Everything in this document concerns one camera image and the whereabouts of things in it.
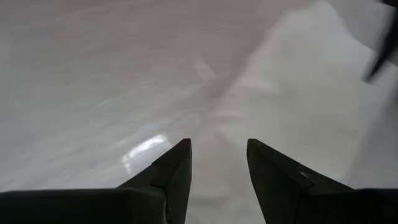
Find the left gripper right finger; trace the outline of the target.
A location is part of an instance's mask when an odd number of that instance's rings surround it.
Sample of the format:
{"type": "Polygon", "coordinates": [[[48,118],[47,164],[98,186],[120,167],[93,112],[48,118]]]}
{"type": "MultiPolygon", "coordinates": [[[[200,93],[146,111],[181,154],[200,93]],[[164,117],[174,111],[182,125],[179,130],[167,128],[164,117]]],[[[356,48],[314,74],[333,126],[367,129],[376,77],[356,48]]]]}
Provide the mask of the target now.
{"type": "Polygon", "coordinates": [[[266,224],[398,224],[398,189],[353,189],[257,139],[247,160],[266,224]]]}

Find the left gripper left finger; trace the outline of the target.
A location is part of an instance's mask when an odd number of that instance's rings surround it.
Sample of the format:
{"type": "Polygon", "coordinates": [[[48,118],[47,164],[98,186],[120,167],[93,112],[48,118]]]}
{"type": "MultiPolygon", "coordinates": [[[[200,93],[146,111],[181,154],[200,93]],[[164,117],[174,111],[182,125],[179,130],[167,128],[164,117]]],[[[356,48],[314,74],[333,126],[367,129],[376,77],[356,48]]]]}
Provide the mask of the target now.
{"type": "Polygon", "coordinates": [[[116,188],[2,192],[0,224],[184,224],[191,181],[183,139],[116,188]]]}

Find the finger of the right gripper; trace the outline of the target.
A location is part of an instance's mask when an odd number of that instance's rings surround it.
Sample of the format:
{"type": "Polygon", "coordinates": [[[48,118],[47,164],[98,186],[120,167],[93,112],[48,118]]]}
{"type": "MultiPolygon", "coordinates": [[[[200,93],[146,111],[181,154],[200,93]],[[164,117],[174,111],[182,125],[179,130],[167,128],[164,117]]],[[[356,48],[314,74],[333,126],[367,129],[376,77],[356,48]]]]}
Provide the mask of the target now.
{"type": "Polygon", "coordinates": [[[385,5],[393,8],[388,29],[382,39],[381,47],[373,60],[371,68],[364,76],[366,83],[371,83],[381,70],[382,66],[393,56],[398,49],[398,0],[380,0],[385,5]]]}

